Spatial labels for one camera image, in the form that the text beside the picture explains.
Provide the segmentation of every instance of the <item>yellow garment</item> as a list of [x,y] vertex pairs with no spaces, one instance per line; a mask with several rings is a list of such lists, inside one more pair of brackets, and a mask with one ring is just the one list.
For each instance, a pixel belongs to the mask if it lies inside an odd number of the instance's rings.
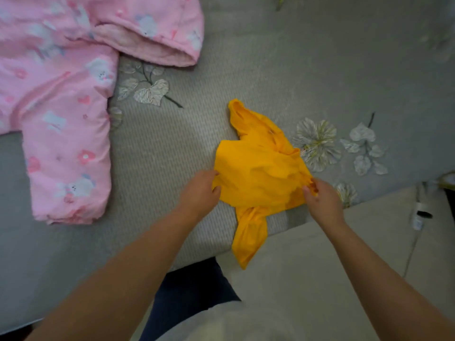
[[229,103],[239,141],[221,141],[215,159],[221,201],[235,207],[238,227],[232,252],[245,269],[267,238],[266,216],[305,203],[311,174],[283,132],[267,117]]

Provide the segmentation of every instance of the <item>dark blue pants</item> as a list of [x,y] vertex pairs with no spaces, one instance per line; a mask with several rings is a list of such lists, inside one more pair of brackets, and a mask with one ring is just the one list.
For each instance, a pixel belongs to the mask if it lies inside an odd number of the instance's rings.
[[214,257],[168,273],[139,341],[155,341],[197,313],[229,301],[240,301]]

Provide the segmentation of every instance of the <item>hand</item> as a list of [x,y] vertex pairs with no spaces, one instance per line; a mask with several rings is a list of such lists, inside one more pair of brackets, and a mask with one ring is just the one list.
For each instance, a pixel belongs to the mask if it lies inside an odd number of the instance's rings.
[[313,196],[307,186],[304,186],[303,191],[313,219],[325,232],[334,227],[346,225],[343,205],[336,190],[323,180],[314,177],[311,180],[313,181],[312,189],[317,196]]
[[212,190],[212,182],[218,172],[199,171],[191,178],[180,194],[178,209],[188,213],[188,217],[194,218],[196,223],[211,212],[220,200],[221,187]]

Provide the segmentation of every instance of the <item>forearm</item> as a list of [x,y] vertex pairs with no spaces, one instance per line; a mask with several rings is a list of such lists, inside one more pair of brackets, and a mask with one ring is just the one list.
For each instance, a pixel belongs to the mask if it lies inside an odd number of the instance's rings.
[[346,224],[324,230],[381,340],[453,340],[451,323]]
[[196,223],[171,212],[71,293],[28,340],[128,340]]

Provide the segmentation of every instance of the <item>person's left hand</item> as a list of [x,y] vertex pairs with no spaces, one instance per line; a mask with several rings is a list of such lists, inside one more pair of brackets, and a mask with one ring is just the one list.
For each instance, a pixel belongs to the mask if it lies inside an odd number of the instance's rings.
[[220,200],[221,187],[212,190],[212,182],[218,172],[202,170],[191,178],[180,194],[178,208],[200,222]]

